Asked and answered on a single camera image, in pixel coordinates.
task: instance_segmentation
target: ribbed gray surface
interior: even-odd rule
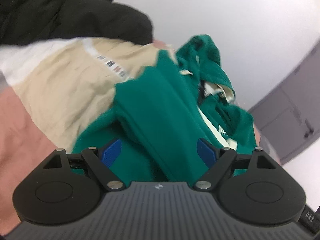
[[[108,193],[87,217],[63,226],[21,223],[7,240],[307,240],[297,224],[275,228],[247,225],[226,214],[209,193],[185,182],[133,182]]]

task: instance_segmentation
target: gray cabinet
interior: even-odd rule
[[[311,52],[281,88],[299,110],[302,122],[317,132],[320,129],[320,48]]]
[[[320,136],[320,42],[249,112],[282,164],[313,143]]]

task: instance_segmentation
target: beige fabric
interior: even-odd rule
[[[231,103],[236,99],[232,89],[221,84],[206,82],[204,84],[204,89],[205,89],[206,95],[210,95],[210,94],[215,95],[217,93],[222,92],[223,96],[226,98],[228,103]]]
[[[103,38],[92,39],[92,44],[133,78],[144,66],[155,65],[159,51],[152,44]],[[35,125],[57,147],[70,151],[77,136],[110,108],[119,82],[123,82],[119,75],[88,53],[79,40],[42,60],[13,89]]]

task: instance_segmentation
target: cabinet door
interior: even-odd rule
[[[301,114],[307,130],[320,130],[320,43],[281,88]]]
[[[250,109],[249,112],[254,118],[255,125],[261,130],[289,107],[292,106],[288,97],[278,88]]]
[[[275,148],[282,164],[289,161],[291,154],[299,149],[306,141],[305,128],[296,118],[292,108],[287,108],[276,119],[261,129]]]

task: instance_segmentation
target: clothing label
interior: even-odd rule
[[[122,82],[127,81],[130,77],[128,76],[128,73],[126,70],[121,67],[119,64],[111,60],[110,58],[101,55],[93,46],[92,39],[87,38],[82,41],[84,49],[86,52],[88,52],[92,57],[100,60],[103,62],[103,64],[110,69],[113,73],[115,73],[117,76],[119,76],[122,80]]]

